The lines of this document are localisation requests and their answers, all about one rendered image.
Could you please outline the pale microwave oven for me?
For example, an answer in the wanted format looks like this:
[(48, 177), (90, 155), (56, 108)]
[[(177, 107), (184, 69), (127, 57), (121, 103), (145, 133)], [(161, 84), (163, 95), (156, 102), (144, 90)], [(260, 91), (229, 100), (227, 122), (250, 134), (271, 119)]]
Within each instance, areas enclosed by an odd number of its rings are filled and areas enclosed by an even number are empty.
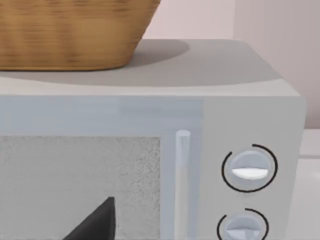
[[(0, 71), (0, 96), (163, 96), (203, 99), (196, 235), (225, 240), (228, 218), (252, 214), (261, 240), (283, 240), (305, 125), (303, 97), (247, 43), (145, 39), (131, 63), (101, 71)], [(0, 240), (63, 240), (108, 197), (115, 240), (161, 236), (157, 136), (0, 136)], [(259, 188), (228, 180), (233, 155), (257, 150), (272, 169)]]

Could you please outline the pale microwave knob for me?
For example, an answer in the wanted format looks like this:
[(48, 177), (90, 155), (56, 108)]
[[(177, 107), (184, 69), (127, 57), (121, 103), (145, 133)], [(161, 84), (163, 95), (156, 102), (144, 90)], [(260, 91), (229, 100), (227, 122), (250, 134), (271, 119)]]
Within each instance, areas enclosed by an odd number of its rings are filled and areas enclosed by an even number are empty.
[(264, 224), (252, 214), (237, 214), (228, 218), (222, 228), (225, 240), (261, 240)]
[(241, 189), (255, 189), (269, 180), (270, 158), (258, 150), (245, 150), (231, 156), (226, 164), (228, 180)]

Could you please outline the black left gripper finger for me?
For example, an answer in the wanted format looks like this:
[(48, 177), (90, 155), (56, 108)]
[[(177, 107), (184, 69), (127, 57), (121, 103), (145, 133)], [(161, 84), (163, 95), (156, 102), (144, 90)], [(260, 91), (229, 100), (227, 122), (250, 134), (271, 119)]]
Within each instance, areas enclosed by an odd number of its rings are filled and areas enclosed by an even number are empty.
[(62, 240), (115, 240), (115, 198), (108, 197)]

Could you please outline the pale blue microwave door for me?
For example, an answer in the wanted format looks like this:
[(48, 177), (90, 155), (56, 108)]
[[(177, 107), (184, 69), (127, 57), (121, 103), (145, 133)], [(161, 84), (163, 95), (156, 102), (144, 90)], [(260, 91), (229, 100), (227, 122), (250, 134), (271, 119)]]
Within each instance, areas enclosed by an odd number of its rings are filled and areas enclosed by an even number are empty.
[(186, 96), (0, 96), (0, 136), (146, 136), (162, 139), (160, 234), (174, 235), (176, 132), (191, 133), (188, 231), (197, 232), (204, 100)]

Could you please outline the woven wicker basket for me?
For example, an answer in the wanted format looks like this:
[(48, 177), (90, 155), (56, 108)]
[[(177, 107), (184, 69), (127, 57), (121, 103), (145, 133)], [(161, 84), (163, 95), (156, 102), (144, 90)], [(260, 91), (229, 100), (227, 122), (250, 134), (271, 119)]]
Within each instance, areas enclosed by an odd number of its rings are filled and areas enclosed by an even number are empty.
[(126, 66), (161, 0), (0, 0), (0, 71)]

